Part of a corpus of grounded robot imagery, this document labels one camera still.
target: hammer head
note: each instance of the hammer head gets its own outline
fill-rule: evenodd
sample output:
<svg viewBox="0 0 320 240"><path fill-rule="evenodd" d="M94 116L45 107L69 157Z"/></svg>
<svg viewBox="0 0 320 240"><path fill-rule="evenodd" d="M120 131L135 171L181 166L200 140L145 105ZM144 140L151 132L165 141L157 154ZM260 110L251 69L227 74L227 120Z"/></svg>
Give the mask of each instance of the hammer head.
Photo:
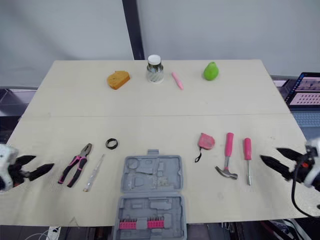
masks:
<svg viewBox="0 0 320 240"><path fill-rule="evenodd" d="M238 174L229 172L229 169L226 167L223 170L221 170L219 167L216 166L215 169L218 171L218 173L220 173L225 178L232 178L232 179L238 178Z"/></svg>

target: screwdriver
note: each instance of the screwdriver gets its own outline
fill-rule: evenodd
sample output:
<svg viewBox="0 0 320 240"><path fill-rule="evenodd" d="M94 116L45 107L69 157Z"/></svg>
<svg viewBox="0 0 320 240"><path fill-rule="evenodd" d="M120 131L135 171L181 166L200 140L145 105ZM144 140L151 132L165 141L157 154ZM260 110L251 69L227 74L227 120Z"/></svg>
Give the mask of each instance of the screwdriver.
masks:
<svg viewBox="0 0 320 240"><path fill-rule="evenodd" d="M100 160L98 161L98 164L96 165L95 169L92 171L91 176L89 177L88 183L86 184L86 187L83 189L84 192L88 192L94 183L94 180L97 176L98 170L100 168L100 165L102 164L104 160L105 154L102 154Z"/></svg>
<svg viewBox="0 0 320 240"><path fill-rule="evenodd" d="M247 184L251 185L251 139L248 137L244 139L244 159L248 162Z"/></svg>

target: white wall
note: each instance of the white wall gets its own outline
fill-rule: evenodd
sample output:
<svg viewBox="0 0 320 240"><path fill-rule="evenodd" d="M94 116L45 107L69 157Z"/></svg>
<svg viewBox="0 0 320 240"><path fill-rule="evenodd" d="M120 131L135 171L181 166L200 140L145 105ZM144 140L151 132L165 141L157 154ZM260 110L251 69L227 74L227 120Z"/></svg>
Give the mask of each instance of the white wall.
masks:
<svg viewBox="0 0 320 240"><path fill-rule="evenodd" d="M38 87L54 60L132 60L121 0L0 0L0 88Z"/></svg>
<svg viewBox="0 0 320 240"><path fill-rule="evenodd" d="M320 72L320 0L138 0L144 55L262 59L273 75Z"/></svg>

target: black pole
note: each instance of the black pole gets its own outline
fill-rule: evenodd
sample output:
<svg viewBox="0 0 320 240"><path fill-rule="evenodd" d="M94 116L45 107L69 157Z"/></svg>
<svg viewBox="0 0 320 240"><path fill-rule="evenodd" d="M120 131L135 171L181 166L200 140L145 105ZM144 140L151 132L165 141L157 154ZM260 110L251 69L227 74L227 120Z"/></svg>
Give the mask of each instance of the black pole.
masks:
<svg viewBox="0 0 320 240"><path fill-rule="evenodd" d="M126 26L129 32L134 60L144 60L144 47L140 30L139 14L136 0L122 0Z"/></svg>

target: black ring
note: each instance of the black ring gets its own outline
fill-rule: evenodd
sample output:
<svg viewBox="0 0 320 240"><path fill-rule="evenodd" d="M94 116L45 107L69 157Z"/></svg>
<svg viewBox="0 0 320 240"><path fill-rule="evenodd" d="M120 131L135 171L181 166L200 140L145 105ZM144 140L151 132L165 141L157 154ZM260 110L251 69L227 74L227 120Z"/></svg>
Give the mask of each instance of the black ring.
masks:
<svg viewBox="0 0 320 240"><path fill-rule="evenodd" d="M112 142L115 142L115 145L114 146L109 146L110 143ZM108 148L108 149L115 149L116 147L118 147L118 140L115 139L115 138L110 138L108 139L106 142L105 142L105 146Z"/></svg>

